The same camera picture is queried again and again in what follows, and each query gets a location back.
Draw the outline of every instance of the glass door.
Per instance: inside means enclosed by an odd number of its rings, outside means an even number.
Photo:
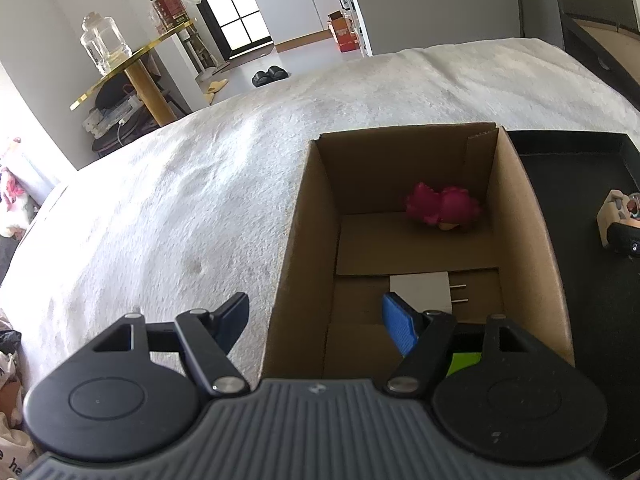
[[[255,0],[202,0],[198,8],[225,60],[271,41]]]

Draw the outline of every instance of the black door frame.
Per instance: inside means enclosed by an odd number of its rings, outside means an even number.
[[[242,18],[240,17],[240,12],[238,12],[238,8],[236,7],[236,4],[234,3],[233,0],[231,0],[231,3],[233,4],[234,9],[238,13],[240,23],[242,23],[242,26],[244,27],[244,23],[242,22]],[[200,13],[202,14],[202,19],[207,25],[207,28],[210,30],[211,35],[213,36],[213,39],[216,42],[218,49],[220,50],[220,54],[222,54],[222,57],[224,58],[225,61],[228,61],[229,58],[232,56],[236,56],[237,54],[242,54],[243,52],[247,50],[251,50],[252,48],[255,48],[257,46],[271,43],[271,37],[267,36],[266,38],[262,38],[261,40],[252,41],[251,43],[246,44],[245,46],[242,46],[240,48],[231,49],[229,42],[226,40],[225,33],[222,32],[222,28],[220,27],[220,24],[218,23],[218,20],[216,19],[216,16],[213,13],[213,10],[211,10],[211,7],[209,6],[208,1],[202,0],[198,4],[198,9],[200,10]],[[249,40],[251,40],[249,31],[246,30],[246,28],[245,28],[245,31],[247,36],[249,37]]]

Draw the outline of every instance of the magenta plush toy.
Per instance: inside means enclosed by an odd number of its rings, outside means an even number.
[[[469,196],[462,187],[446,187],[438,193],[420,182],[414,192],[406,198],[406,213],[409,218],[437,225],[447,231],[472,224],[480,216],[478,200]]]

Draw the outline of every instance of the white blanket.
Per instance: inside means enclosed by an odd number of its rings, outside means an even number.
[[[0,306],[26,383],[126,312],[171,320],[246,291],[231,353],[256,384],[309,139],[332,130],[495,121],[625,132],[640,114],[539,40],[405,50],[292,76],[152,133],[51,196],[15,254]]]

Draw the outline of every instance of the clear plastic jug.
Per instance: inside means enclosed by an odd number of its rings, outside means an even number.
[[[90,12],[82,20],[82,29],[84,34],[80,42],[102,75],[107,75],[131,56],[131,49],[113,18]]]

